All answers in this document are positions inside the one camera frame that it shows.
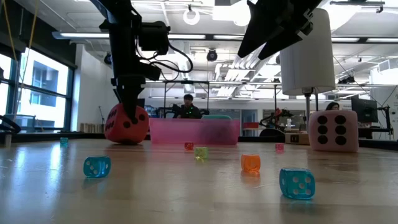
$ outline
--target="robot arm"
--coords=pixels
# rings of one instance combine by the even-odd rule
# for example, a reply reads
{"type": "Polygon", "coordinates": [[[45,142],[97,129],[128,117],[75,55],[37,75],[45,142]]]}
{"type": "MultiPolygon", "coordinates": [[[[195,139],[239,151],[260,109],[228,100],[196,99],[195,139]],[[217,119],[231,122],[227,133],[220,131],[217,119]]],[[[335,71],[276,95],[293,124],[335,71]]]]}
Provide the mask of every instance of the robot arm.
{"type": "Polygon", "coordinates": [[[163,22],[142,22],[140,14],[131,6],[130,0],[90,0],[105,17],[100,29],[109,32],[114,78],[120,103],[135,123],[138,94],[143,90],[146,78],[158,80],[161,69],[142,63],[136,55],[137,41],[143,50],[165,55],[169,50],[170,27],[163,22]]]}

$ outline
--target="orange translucent die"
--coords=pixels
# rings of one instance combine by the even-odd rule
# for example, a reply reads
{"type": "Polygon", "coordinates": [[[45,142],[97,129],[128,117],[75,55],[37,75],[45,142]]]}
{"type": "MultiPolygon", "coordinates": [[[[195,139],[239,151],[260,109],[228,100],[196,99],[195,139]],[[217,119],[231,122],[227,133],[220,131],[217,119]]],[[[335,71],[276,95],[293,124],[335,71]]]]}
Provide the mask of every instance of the orange translucent die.
{"type": "Polygon", "coordinates": [[[246,172],[258,172],[261,166],[261,159],[259,155],[246,155],[241,156],[242,170],[246,172]]]}

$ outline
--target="white wall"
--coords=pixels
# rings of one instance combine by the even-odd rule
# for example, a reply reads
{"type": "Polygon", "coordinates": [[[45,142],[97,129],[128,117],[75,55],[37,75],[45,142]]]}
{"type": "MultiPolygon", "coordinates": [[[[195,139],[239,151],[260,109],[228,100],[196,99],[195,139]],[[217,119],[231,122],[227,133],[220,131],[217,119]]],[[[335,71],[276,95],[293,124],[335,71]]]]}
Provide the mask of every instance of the white wall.
{"type": "Polygon", "coordinates": [[[112,70],[89,54],[81,44],[76,48],[76,65],[71,131],[78,131],[80,123],[101,124],[98,107],[101,107],[106,119],[118,103],[111,85],[112,70]]]}

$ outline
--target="metal frame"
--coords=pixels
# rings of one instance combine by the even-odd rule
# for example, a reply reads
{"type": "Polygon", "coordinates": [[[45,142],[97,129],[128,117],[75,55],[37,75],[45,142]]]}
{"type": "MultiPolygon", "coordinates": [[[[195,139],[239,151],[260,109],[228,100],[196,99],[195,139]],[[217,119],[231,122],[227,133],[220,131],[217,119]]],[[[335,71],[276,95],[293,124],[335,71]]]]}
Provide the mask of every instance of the metal frame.
{"type": "Polygon", "coordinates": [[[191,85],[195,84],[195,83],[197,83],[197,84],[206,84],[207,85],[207,110],[209,110],[209,92],[210,92],[210,82],[209,81],[193,81],[193,80],[173,80],[173,81],[168,81],[168,80],[166,80],[163,83],[164,83],[163,114],[166,113],[166,109],[165,109],[166,108],[166,94],[171,88],[173,88],[173,86],[176,83],[191,84],[191,85]],[[173,83],[173,85],[170,88],[167,88],[167,84],[168,83],[173,83]]]}

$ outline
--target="cardboard box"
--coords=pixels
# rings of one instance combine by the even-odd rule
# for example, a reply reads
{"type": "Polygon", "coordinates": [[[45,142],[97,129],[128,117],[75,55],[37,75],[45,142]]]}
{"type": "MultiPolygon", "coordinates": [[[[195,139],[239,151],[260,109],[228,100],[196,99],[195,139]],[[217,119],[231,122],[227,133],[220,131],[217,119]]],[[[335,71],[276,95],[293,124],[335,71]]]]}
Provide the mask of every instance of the cardboard box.
{"type": "Polygon", "coordinates": [[[299,134],[299,133],[286,133],[285,134],[285,143],[286,144],[301,144],[301,145],[310,145],[310,139],[308,134],[299,134]]]}

